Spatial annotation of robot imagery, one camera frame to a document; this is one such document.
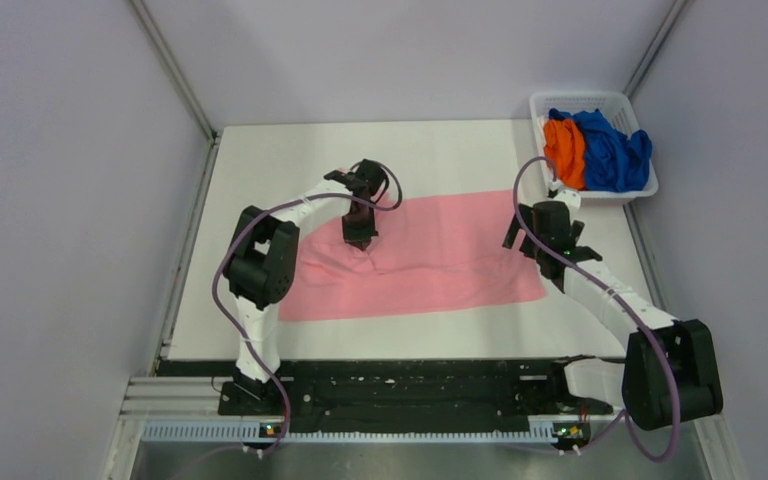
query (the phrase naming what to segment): white table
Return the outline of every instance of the white table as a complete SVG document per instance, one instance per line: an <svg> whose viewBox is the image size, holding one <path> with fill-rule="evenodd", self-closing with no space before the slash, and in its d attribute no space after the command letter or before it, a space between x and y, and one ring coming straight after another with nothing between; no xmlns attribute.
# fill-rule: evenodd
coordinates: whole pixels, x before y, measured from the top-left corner
<svg viewBox="0 0 768 480"><path fill-rule="evenodd" d="M210 282L240 211L298 197L322 175L362 158L398 175L407 198L510 189L537 155L528 120L433 121L226 128L211 179L167 358L235 359L237 332L216 309ZM523 180L527 203L543 198L538 168ZM622 207L584 206L581 244L622 281L648 290ZM501 245L505 232L492 232ZM540 358L624 356L590 313L544 282L545 298L469 310L281 323L285 359ZM221 299L232 305L227 281Z"/></svg>

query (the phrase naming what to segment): white wall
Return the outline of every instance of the white wall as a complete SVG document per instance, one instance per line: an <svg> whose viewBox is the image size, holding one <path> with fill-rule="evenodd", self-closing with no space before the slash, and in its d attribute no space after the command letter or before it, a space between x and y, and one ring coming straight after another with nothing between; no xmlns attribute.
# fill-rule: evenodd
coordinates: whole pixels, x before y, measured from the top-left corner
<svg viewBox="0 0 768 480"><path fill-rule="evenodd" d="M146 3L224 127L527 118L536 90L621 90L672 0Z"/></svg>
<svg viewBox="0 0 768 480"><path fill-rule="evenodd" d="M713 330L725 411L768 478L768 2L695 2L635 101L661 191L640 202L676 313Z"/></svg>
<svg viewBox="0 0 768 480"><path fill-rule="evenodd" d="M205 153L124 1L0 0L0 479L98 478Z"/></svg>

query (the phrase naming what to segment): plastic basket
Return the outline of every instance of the plastic basket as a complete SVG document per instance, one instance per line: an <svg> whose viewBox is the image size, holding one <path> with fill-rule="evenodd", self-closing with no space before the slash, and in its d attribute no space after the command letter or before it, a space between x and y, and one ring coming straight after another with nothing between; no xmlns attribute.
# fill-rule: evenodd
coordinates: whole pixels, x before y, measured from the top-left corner
<svg viewBox="0 0 768 480"><path fill-rule="evenodd" d="M626 135L630 136L640 129L628 97L617 92L538 92L531 96L528 103L531 107L531 125L534 128L534 139L537 142L539 155L543 155L543 147L546 145L543 125L546 123L549 110L552 108L570 113L577 113L582 110L592 112L598 108L611 123L611 126ZM658 191L658 177L655 176L655 167L652 163L652 161L649 162L649 181L646 182L643 190L623 193L583 190L580 192L582 202L624 204L637 197L654 195ZM543 183L548 191L552 181L552 172L545 163L540 162L540 165Z"/></svg>

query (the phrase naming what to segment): purple hose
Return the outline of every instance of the purple hose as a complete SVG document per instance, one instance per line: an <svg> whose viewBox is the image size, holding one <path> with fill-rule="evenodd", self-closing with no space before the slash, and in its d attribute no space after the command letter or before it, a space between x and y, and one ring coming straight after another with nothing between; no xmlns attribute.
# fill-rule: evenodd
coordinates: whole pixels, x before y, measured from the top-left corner
<svg viewBox="0 0 768 480"><path fill-rule="evenodd" d="M516 181L514 182L514 188L513 188L513 200L514 200L514 214L516 215L517 220L519 221L520 226L523 230L525 230L525 233L531 237L531 240L534 242L535 245L540 247L541 250L549 254L552 258L555 260L561 262L566 267L571 268L575 270L576 272L583 275L586 279L590 280L591 282L595 283L596 286L601 288L607 293L614 293L614 290L599 280L598 278L591 275L589 272L585 271L578 265L570 262L566 258L564 258L562 255L555 253L546 246L543 242L540 241L539 238L537 238L534 235L534 232L532 232L528 225L525 223L525 219L522 218L522 214L519 211L519 196L517 195L517 189L519 187L519 183L522 180L522 175L525 173L525 170L533 163L536 163L538 161L544 161L546 162L550 167L552 167L552 174L553 174L553 180L558 179L558 172L555 167L555 162L552 160L546 158L546 157L534 157L531 160L525 162L525 165L522 166L522 168L519 169L519 172L517 172ZM620 304L623 309L625 309L626 312L628 312L628 315L631 317L632 321L637 325L637 328L640 329L640 331L643 333L643 336L646 337L646 340L649 341L649 344L652 346L652 349L655 351L655 356L658 359L658 363L661 364L661 368L664 370L664 376L667 379L667 388L670 391L670 404L672 405L672 431L670 432L670 442L667 445L666 450L664 450L664 453L660 455L654 455L650 453L646 447L643 445L643 443L640 441L640 439L637 437L637 433L634 431L634 427L632 425L631 418L628 415L628 412L623 410L617 415L617 418L614 419L614 422L611 422L611 424L603 430L592 442L591 445L596 443L597 440L601 440L602 437L613 430L614 426L616 425L616 422L618 422L618 419L620 417L626 418L626 425L628 426L628 433L631 436L632 442L637 446L637 448L640 450L640 453L643 454L646 458L649 460L655 462L655 463L663 463L672 457L676 450L678 449L678 442L679 442L679 434L681 433L679 430L679 424L681 423L681 404L679 402L679 396L678 396L678 385L676 385L675 377L673 376L672 369L670 368L669 360L667 360L667 355L664 352L664 349L661 348L661 345L658 343L658 340L655 338L655 335L652 333L652 330L649 329L649 327L646 326L645 323L643 323L643 320L640 319L640 317L632 310L631 306L623 300L623 298L619 295L611 295L611 298L617 301L617 303Z"/></svg>
<svg viewBox="0 0 768 480"><path fill-rule="evenodd" d="M381 168L383 168L384 171L386 171L387 174L393 179L393 182L395 182L396 188L398 189L398 198L396 199L396 203L394 203L389 207L382 207L380 205L376 205L372 202L369 202L357 197L353 197L352 195L345 194L345 193L319 193L316 195L311 195L310 197L307 197L307 199L319 200L323 198L345 198L347 200L352 200L362 205L366 205L367 207L375 210L380 210L384 212L395 210L399 208L399 205L402 204L402 186L399 183L399 179L396 178L396 176L393 174L392 170L390 170L386 165L382 163L378 163L378 165L380 165ZM234 325L234 328L236 328L237 331L240 332L240 335L242 335L243 338L246 340L246 348L248 348L249 353L251 354L255 363L257 363L258 366L260 366L260 368L262 368L263 371L269 375L270 380L272 380L275 383L275 386L278 387L278 391L281 392L281 398L284 401L284 412L285 412L284 424L282 425L281 431L278 433L278 436L275 438L275 442L272 445L270 445L266 450L263 451L264 455L271 453L276 448L278 448L278 444L281 442L281 440L284 439L284 436L287 434L287 431L290 429L290 413L291 413L290 398L287 395L287 390L284 388L284 385L281 383L281 380L279 380L278 377L275 376L275 374L269 370L269 367L266 366L266 364L263 362L263 359L260 358L260 356L254 350L254 347L252 347L251 342L248 341L249 336L248 336L248 333L246 333L246 329L243 328L240 322L238 322L237 319L234 318L234 315L231 312L229 312L228 309L225 308L225 305L222 304L222 301L219 300L219 279L222 277L222 272L225 271L225 267L228 265L228 262L231 260L231 257L234 255L234 251L243 241L243 238L245 238L249 234L249 232L251 232L251 230L254 228L255 225L257 225L264 218L268 217L269 215L272 215L275 212L284 210L286 208L292 208L302 203L304 203L304 200L296 199L291 202L287 202L287 203L278 205L276 207L272 207L268 210L261 212L260 215L256 216L254 220L249 222L249 224L246 225L245 228L243 228L240 234L237 235L237 238L235 238L234 241L231 243L231 246L228 248L228 251L225 253L225 257L222 258L222 261L219 263L219 268L216 269L216 273L213 275L213 282L211 283L211 286L210 286L210 291L211 291L211 294L213 295L213 301L216 303L216 306L219 307L219 310L222 312L222 314L225 315L225 317Z"/></svg>

